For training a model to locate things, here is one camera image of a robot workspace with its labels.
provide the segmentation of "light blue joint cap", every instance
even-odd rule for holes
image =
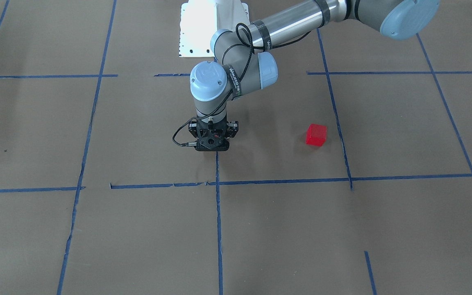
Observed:
[[[224,32],[230,32],[230,30],[227,29],[220,29],[217,30],[214,35],[212,35],[212,38],[210,39],[210,51],[214,53],[214,46],[216,45],[216,41],[218,41],[218,38],[223,34]]]
[[[411,38],[433,19],[439,5],[440,0],[403,0],[384,19],[380,33],[395,40]]]
[[[227,74],[217,62],[202,61],[191,71],[191,93],[199,101],[219,97],[227,86]]]
[[[260,67],[262,89],[275,84],[278,80],[278,66],[272,54],[269,52],[258,53],[258,66]]]

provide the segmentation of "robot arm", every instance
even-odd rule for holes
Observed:
[[[438,10],[440,0],[306,0],[275,15],[238,24],[233,31],[212,36],[217,62],[203,61],[191,71],[191,93],[197,117],[176,131],[172,140],[197,151],[226,151],[227,138],[238,132],[238,122],[227,121],[227,101],[274,84],[278,68],[268,52],[299,41],[329,22],[356,19],[392,39],[408,39],[422,30]],[[300,39],[285,43],[296,37]],[[255,49],[263,52],[255,54]],[[174,140],[186,125],[197,140]]]

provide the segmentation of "black cable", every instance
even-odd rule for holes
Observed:
[[[301,41],[303,38],[307,37],[307,35],[309,35],[310,32],[307,32],[305,33],[305,35],[303,35],[302,37],[299,37],[298,39],[294,40],[294,41],[291,41],[289,43],[283,43],[281,45],[276,45],[276,46],[273,46],[271,49],[276,49],[276,48],[280,48],[280,47],[284,47],[284,46],[287,46],[287,45],[291,45],[291,44],[294,44],[298,41]],[[240,42],[245,46],[245,47],[250,47],[249,44],[245,43],[245,41],[243,41],[243,39],[240,37],[240,34],[238,31],[236,31],[236,35],[238,36],[238,39],[240,39]],[[265,47],[256,47],[253,45],[253,48],[254,49],[258,49],[258,50],[265,50]]]
[[[307,33],[305,33],[305,35],[303,35],[302,37],[299,37],[298,39],[296,39],[296,40],[294,40],[294,41],[291,41],[291,42],[289,42],[289,43],[283,43],[283,44],[281,44],[281,45],[276,45],[276,46],[273,46],[272,48],[273,48],[273,49],[274,49],[274,48],[280,48],[280,47],[284,47],[284,46],[287,46],[287,45],[294,44],[294,43],[296,43],[296,42],[298,42],[298,41],[301,41],[303,38],[307,37],[307,35],[309,35],[310,33],[311,33],[311,32],[307,32]]]
[[[249,44],[250,45],[247,45],[245,44],[245,42],[243,42],[243,40],[241,39],[241,36],[240,36],[240,32],[238,30],[239,27],[243,27],[244,28],[244,33],[245,33],[245,36],[247,37],[247,40],[249,41]],[[249,58],[247,58],[247,64],[245,65],[245,69],[243,69],[243,72],[241,73],[241,77],[238,77],[238,79],[241,81],[243,80],[243,77],[245,76],[245,74],[247,73],[247,69],[249,69],[249,64],[251,64],[251,59],[252,59],[252,55],[254,54],[254,45],[252,44],[252,34],[251,34],[251,30],[249,29],[249,27],[244,24],[244,23],[238,23],[236,25],[236,35],[238,36],[238,39],[240,39],[241,43],[242,44],[235,44],[235,45],[232,45],[231,47],[227,48],[227,50],[225,50],[225,52],[223,53],[223,57],[221,58],[221,64],[223,65],[223,62],[225,60],[225,55],[227,54],[227,52],[229,52],[230,49],[236,47],[236,46],[239,46],[239,45],[244,45],[245,47],[249,47]],[[178,145],[178,146],[193,146],[193,145],[189,145],[189,143],[179,143],[176,141],[176,136],[178,135],[178,133],[185,127],[187,126],[188,124],[191,123],[191,121],[193,120],[197,120],[197,121],[200,121],[200,120],[203,120],[203,119],[206,119],[210,116],[212,116],[213,114],[215,114],[226,102],[227,100],[229,99],[230,95],[233,93],[233,90],[231,89],[229,91],[229,93],[227,93],[227,95],[225,96],[225,98],[223,99],[223,101],[219,104],[219,106],[217,106],[217,108],[215,108],[215,110],[213,110],[212,112],[210,112],[210,114],[208,115],[205,115],[205,116],[202,116],[202,117],[198,117],[198,116],[195,116],[195,117],[192,117],[190,118],[189,120],[187,120],[187,122],[185,122],[182,126],[180,126],[178,128],[178,130],[176,130],[176,132],[174,132],[174,135],[172,136],[172,141]]]
[[[178,133],[183,129],[183,127],[187,126],[191,121],[193,121],[193,120],[198,120],[198,121],[203,120],[203,119],[206,119],[206,118],[212,116],[213,114],[215,114],[215,112],[217,112],[223,106],[223,104],[227,102],[227,99],[229,99],[231,94],[232,94],[232,89],[229,91],[229,93],[227,93],[227,95],[225,96],[223,101],[219,104],[219,106],[217,108],[215,108],[215,110],[213,110],[210,114],[202,116],[202,117],[193,116],[192,118],[190,118],[187,122],[185,122],[185,124],[183,124],[180,128],[178,128],[178,130],[176,130],[176,132],[174,132],[174,135],[172,136],[172,141],[178,146],[191,146],[191,145],[187,145],[187,143],[177,142],[176,141],[176,135],[178,135]]]

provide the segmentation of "black band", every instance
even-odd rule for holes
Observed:
[[[261,20],[257,20],[255,22],[252,22],[251,25],[255,25],[258,28],[258,32],[260,32],[260,35],[262,36],[263,50],[265,52],[271,50],[272,49],[272,41],[270,39],[270,33],[268,31],[267,26]]]
[[[238,74],[236,74],[236,70],[234,69],[234,67],[232,67],[231,64],[224,65],[223,69],[225,69],[225,72],[227,73],[227,77],[229,78],[229,81],[231,82],[233,98],[241,96],[242,95],[241,80],[238,77]]]
[[[325,0],[314,0],[316,4],[320,7],[320,10],[322,11],[322,25],[319,26],[320,28],[323,27],[324,25],[329,23],[329,20],[331,19],[331,12],[329,10],[329,4]]]
[[[349,16],[351,15],[351,10],[352,10],[351,0],[346,0],[346,3],[347,3],[347,13],[345,14],[345,18],[343,20],[346,20],[349,18]]]
[[[360,0],[356,0],[356,3],[354,4],[354,16],[356,19],[360,20],[360,16],[358,15],[358,6],[360,6]]]

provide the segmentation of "silver metal tube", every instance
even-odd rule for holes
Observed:
[[[327,0],[329,14],[323,15],[322,9],[314,0],[307,0],[294,5],[261,21],[267,26],[272,46],[280,45],[295,37],[304,35],[330,21],[339,22],[345,18],[347,4],[345,0]],[[249,26],[256,47],[263,46],[262,36],[256,25]]]

